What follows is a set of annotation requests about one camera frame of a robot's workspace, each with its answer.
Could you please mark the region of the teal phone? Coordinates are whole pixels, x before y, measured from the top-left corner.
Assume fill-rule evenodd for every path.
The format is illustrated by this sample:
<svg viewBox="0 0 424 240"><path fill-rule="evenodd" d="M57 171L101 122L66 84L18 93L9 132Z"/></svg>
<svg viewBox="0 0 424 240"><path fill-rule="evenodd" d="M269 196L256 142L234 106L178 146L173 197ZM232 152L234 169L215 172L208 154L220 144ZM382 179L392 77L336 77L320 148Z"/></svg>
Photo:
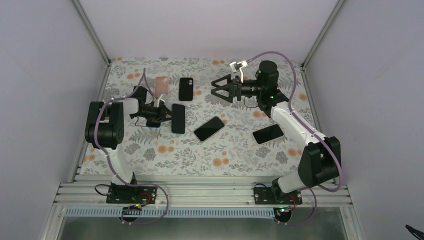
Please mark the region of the teal phone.
<svg viewBox="0 0 424 240"><path fill-rule="evenodd" d="M186 108L181 104L172 104L171 106L172 118L171 118L171 132L174 134L185 133L186 123Z"/></svg>

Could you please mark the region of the pink phone case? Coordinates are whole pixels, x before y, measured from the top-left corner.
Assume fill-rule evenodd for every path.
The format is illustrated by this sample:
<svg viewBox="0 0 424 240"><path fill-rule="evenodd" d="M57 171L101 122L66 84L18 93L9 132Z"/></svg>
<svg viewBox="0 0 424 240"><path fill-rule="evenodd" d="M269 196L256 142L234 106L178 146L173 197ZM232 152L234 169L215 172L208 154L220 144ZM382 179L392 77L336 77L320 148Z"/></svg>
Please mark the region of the pink phone case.
<svg viewBox="0 0 424 240"><path fill-rule="evenodd" d="M158 76L154 81L154 95L160 97L161 95L169 94L169 78L167 76Z"/></svg>

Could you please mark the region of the black phone case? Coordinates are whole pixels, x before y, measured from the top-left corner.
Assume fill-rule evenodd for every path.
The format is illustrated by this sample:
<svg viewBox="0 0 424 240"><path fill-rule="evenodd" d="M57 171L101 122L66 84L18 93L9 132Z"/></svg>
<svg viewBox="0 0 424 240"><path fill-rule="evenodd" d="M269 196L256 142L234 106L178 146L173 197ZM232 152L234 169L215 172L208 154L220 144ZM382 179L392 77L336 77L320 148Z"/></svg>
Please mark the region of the black phone case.
<svg viewBox="0 0 424 240"><path fill-rule="evenodd" d="M179 79L178 100L190 102L194 97L194 80L192 77L182 77Z"/></svg>

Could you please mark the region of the blue phone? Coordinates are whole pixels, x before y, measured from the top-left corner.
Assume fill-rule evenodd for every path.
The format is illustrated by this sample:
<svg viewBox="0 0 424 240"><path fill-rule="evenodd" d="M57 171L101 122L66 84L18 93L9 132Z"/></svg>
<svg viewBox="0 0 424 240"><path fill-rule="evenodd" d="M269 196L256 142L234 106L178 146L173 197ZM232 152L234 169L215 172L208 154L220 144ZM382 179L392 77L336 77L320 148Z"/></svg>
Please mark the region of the blue phone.
<svg viewBox="0 0 424 240"><path fill-rule="evenodd" d="M149 127L149 128L159 128L161 126L161 123L160 122L154 122L154 121L148 119L146 121L146 126Z"/></svg>

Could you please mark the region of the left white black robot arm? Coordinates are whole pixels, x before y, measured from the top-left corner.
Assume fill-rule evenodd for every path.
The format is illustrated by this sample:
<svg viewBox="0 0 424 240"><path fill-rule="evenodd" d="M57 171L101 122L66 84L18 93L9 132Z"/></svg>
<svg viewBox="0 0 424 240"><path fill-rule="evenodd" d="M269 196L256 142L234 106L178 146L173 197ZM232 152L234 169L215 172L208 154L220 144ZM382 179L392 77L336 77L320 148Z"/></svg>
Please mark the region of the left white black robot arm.
<svg viewBox="0 0 424 240"><path fill-rule="evenodd" d="M147 90L135 87L129 96L89 104L85 124L85 140L106 157L111 183L121 185L119 196L131 203L139 197L141 184L131 170L121 146L125 135L125 118L144 118L149 127L159 127L172 119L172 111L160 98L146 103Z"/></svg>

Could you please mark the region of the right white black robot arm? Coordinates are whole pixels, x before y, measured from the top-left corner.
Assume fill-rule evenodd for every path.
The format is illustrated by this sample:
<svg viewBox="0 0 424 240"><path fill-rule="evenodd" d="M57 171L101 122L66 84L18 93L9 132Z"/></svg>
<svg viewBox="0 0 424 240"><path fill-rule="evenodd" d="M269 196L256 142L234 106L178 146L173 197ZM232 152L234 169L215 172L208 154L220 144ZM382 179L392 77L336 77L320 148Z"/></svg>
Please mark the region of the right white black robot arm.
<svg viewBox="0 0 424 240"><path fill-rule="evenodd" d="M283 132L302 144L303 151L296 171L272 181L270 195L274 202L284 203L298 190L321 186L341 177L341 144L336 137L317 131L293 109L291 99L278 88L279 71L275 62L259 64L255 79L228 74L211 82L211 94L229 103L234 98L256 97L257 105L282 127Z"/></svg>

